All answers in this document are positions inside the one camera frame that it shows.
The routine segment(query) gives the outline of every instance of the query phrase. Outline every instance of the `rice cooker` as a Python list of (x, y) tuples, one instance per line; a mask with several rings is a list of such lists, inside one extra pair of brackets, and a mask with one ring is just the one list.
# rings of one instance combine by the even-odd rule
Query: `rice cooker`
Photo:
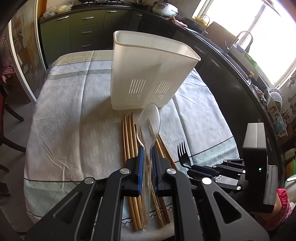
[(178, 8), (169, 3), (157, 3), (154, 5), (152, 11), (161, 16), (172, 17), (178, 13)]

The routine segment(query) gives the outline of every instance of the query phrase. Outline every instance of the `plastic spoon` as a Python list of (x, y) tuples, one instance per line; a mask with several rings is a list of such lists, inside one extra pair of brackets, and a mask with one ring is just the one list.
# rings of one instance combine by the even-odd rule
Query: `plastic spoon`
[(144, 231), (147, 231), (149, 225), (150, 211), (150, 191), (151, 191), (151, 148), (158, 136), (160, 128), (160, 116), (158, 108), (154, 103), (150, 103), (142, 110), (138, 120), (137, 139), (144, 147), (145, 158), (143, 164), (143, 182), (142, 182), (142, 214), (141, 222)]

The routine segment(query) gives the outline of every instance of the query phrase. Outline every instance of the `floor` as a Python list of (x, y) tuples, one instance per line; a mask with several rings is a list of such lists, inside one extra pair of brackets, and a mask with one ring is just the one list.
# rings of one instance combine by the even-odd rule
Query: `floor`
[[(16, 86), (6, 100), (9, 106), (24, 118), (24, 121), (20, 122), (5, 110), (4, 135), (9, 140), (26, 147), (34, 104), (28, 103), (22, 91)], [(26, 232), (33, 222), (27, 215), (24, 198), (25, 153), (2, 145), (0, 146), (0, 164), (9, 169), (9, 173), (0, 170), (0, 181), (7, 184), (11, 194), (11, 197), (1, 197), (0, 208), (15, 231)]]

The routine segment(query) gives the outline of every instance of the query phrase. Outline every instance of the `table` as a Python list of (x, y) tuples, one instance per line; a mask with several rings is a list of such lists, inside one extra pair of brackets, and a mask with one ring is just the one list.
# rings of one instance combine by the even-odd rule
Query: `table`
[[(35, 105), (24, 172), (27, 213), (42, 218), (88, 176), (108, 177), (123, 166), (121, 120), (110, 101), (112, 50), (71, 53), (57, 59)], [(137, 122), (141, 110), (132, 110)], [(239, 157), (214, 96), (195, 69), (169, 103), (159, 109), (160, 135), (180, 166), (177, 145), (185, 141), (192, 162), (214, 165)], [(164, 198), (171, 223), (159, 228), (153, 204), (149, 230), (132, 231), (127, 200), (121, 240), (163, 240), (174, 234), (172, 201)]]

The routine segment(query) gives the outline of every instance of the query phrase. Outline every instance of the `plastic bag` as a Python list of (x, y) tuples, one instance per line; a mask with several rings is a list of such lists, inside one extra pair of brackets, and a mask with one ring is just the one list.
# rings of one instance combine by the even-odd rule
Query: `plastic bag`
[(56, 6), (55, 12), (56, 13), (61, 13), (61, 12), (67, 12), (70, 11), (72, 8), (73, 4), (65, 4), (65, 5), (58, 5)]
[(55, 15), (55, 7), (50, 7), (48, 9), (46, 9), (45, 13), (43, 14), (44, 18), (50, 17), (52, 15)]

